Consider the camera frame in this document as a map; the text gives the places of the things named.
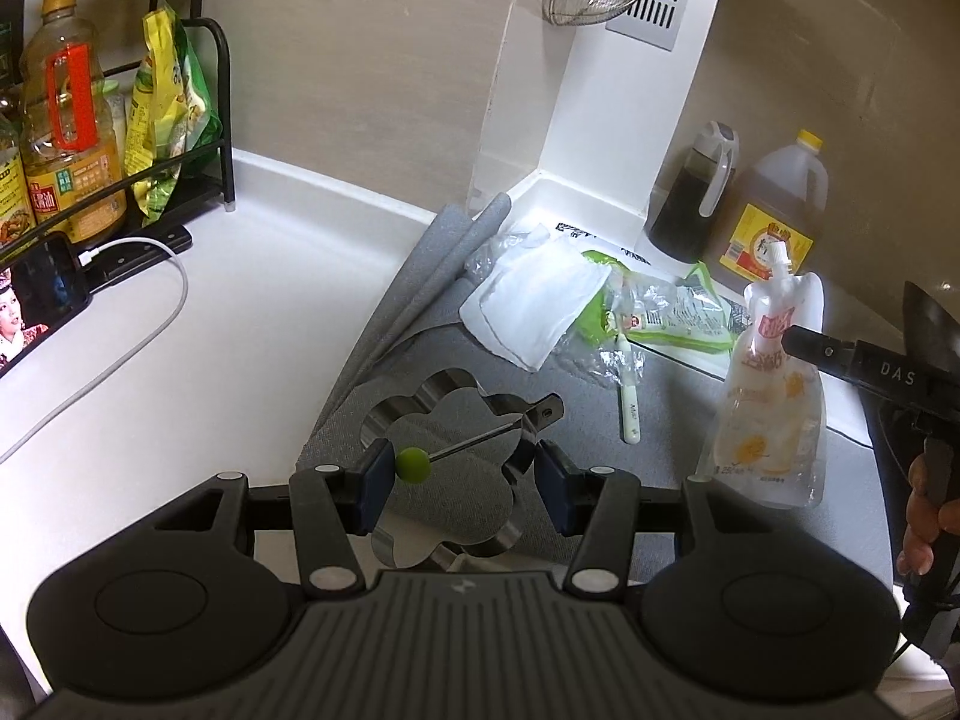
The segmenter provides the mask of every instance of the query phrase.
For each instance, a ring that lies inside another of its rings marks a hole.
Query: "kitchen counter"
[[[433,217],[237,153],[238,199],[189,223],[184,312],[0,466],[0,626],[35,675],[24,615],[38,584],[225,469],[285,483],[328,391]],[[155,266],[89,308],[0,381],[0,445],[162,322],[179,274]]]

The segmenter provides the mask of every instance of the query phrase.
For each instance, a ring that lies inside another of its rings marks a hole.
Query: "plastic wrapper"
[[[143,33],[150,53],[140,63],[133,81],[131,114],[127,124],[124,171],[133,175],[186,149],[187,105],[174,24],[176,13],[162,6],[143,17]],[[149,224],[160,218],[173,194],[179,165],[133,185],[133,196]]]
[[[586,251],[584,257],[612,265],[622,274],[624,289],[629,291],[634,305],[626,329],[631,341],[683,346],[712,354],[733,349],[736,336],[728,327],[730,308],[717,296],[703,263],[671,284],[630,271],[620,261],[598,251]],[[577,319],[581,334],[598,345],[605,338],[616,336],[618,325],[603,295],[597,295]]]
[[[162,4],[144,17],[143,31],[149,53],[133,81],[126,175],[203,146],[219,137],[221,130],[200,63],[176,12]],[[144,224],[160,218],[180,172],[177,165],[133,185]]]
[[[625,355],[617,350],[615,338],[606,338],[597,346],[584,338],[576,327],[571,327],[563,335],[551,357],[564,370],[597,382],[605,389],[617,389],[622,384],[636,385],[643,377],[645,357],[640,349],[633,346],[632,355]]]
[[[550,240],[550,231],[542,224],[536,225],[528,233],[498,233],[493,235],[483,242],[477,248],[477,251],[467,257],[467,261],[464,262],[467,277],[474,284],[481,284],[493,272],[496,261],[512,248],[536,248],[545,244],[548,240]]]
[[[213,107],[200,61],[197,59],[193,45],[190,43],[184,24],[180,19],[176,19],[174,24],[174,41],[176,43],[176,56],[179,58],[181,72],[184,76],[184,93],[187,106],[186,151],[190,151],[192,148],[205,146],[219,138],[223,126]],[[186,160],[184,170],[187,166],[191,166],[193,170],[198,170],[212,158],[213,154],[210,154],[196,160]]]

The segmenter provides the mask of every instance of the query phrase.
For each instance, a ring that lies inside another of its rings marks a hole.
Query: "finger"
[[[923,495],[910,493],[906,502],[906,521],[913,532],[926,543],[937,541],[937,536],[940,535],[937,507]]]
[[[944,531],[960,536],[960,500],[944,503],[937,515],[937,524]]]
[[[926,495],[926,462],[923,460],[923,455],[918,456],[918,458],[910,464],[907,478],[910,480],[910,486],[913,488],[914,493]]]
[[[933,566],[933,548],[908,525],[904,533],[904,560],[911,571],[923,576]]]

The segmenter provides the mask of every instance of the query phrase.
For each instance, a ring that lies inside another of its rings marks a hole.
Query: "condiment rack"
[[[159,1],[160,0],[150,0],[149,10],[155,10]],[[90,196],[71,205],[69,208],[61,211],[61,213],[48,218],[48,220],[38,224],[16,240],[9,242],[8,245],[0,247],[0,265],[3,264],[4,261],[11,259],[16,252],[22,250],[25,244],[40,240],[40,238],[46,235],[53,227],[56,227],[56,225],[121,189],[128,192],[127,219],[123,228],[114,238],[123,238],[132,234],[156,237],[157,239],[168,242],[174,251],[181,251],[192,245],[190,234],[178,223],[178,221],[183,220],[186,215],[197,213],[203,208],[203,204],[217,196],[223,197],[224,205],[227,206],[228,211],[234,209],[236,196],[233,187],[232,137],[230,136],[229,48],[227,47],[227,36],[224,35],[224,30],[222,30],[219,23],[200,15],[202,5],[203,0],[190,0],[189,16],[188,18],[182,19],[182,23],[188,30],[205,29],[213,37],[216,46],[216,103],[217,112],[223,127],[219,138],[203,146],[192,148],[190,151],[186,151],[186,153],[179,156],[157,162],[152,167],[148,167],[147,170],[141,170],[141,172],[135,175],[110,184],[102,190],[95,191],[94,194],[90,194]],[[126,71],[136,70],[139,64],[138,61],[131,62],[105,70],[104,76],[116,76],[117,74],[126,73]],[[167,207],[160,219],[147,226],[141,226],[143,217],[136,203],[133,202],[131,192],[129,191],[133,184],[136,184],[137,181],[141,181],[144,178],[163,172],[167,170],[168,167],[173,167],[181,162],[190,161],[213,152],[217,152],[219,157],[220,175],[213,176],[207,175],[206,173],[202,175],[181,175],[176,182],[176,189],[174,189],[174,193],[167,203]],[[91,284],[91,287],[95,289],[102,288],[107,284],[115,283],[138,271],[142,271],[150,265],[162,261],[166,255],[155,247],[150,247],[150,250],[147,251],[143,245],[131,244],[129,247],[122,245],[121,247],[114,247],[109,250],[109,257],[112,260],[109,266],[104,267],[102,263],[97,266],[97,260],[100,260],[101,257],[104,256],[106,256],[106,254],[97,257],[93,264],[91,264],[94,269],[94,283]]]

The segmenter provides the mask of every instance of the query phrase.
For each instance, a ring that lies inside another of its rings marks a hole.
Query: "white paper towel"
[[[518,245],[467,298],[460,319],[493,354],[536,371],[610,272],[565,238]]]

